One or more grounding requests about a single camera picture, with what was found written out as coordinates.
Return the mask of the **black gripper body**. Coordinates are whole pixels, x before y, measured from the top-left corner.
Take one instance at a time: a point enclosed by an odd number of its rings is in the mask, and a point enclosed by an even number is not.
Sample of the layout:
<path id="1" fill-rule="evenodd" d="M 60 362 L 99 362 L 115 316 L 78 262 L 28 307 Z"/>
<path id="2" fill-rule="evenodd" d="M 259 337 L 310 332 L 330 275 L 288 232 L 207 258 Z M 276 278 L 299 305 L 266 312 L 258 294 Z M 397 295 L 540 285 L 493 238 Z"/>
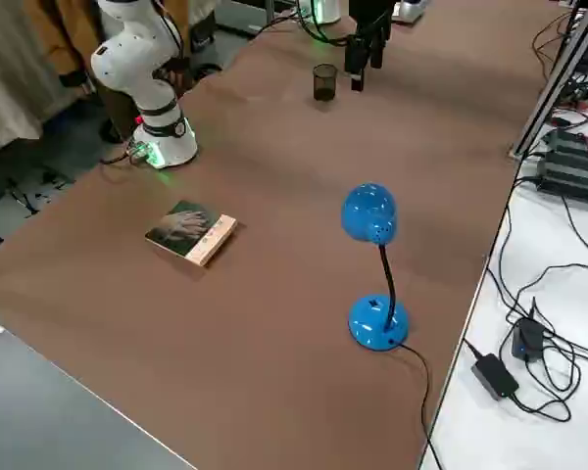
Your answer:
<path id="1" fill-rule="evenodd" d="M 349 0 L 348 11 L 356 23 L 357 37 L 370 36 L 391 25 L 391 0 Z"/>

